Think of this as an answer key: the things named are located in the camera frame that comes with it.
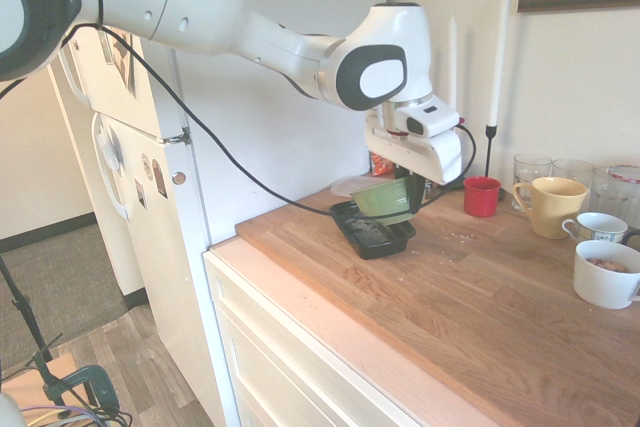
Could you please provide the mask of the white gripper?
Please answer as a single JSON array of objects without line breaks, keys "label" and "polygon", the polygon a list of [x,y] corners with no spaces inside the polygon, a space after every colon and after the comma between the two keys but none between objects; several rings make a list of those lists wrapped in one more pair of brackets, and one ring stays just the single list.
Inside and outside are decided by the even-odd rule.
[{"label": "white gripper", "polygon": [[462,173],[461,141],[452,129],[428,139],[391,135],[372,109],[366,115],[365,141],[371,153],[414,173],[405,177],[410,212],[422,206],[425,179],[445,185]]}]

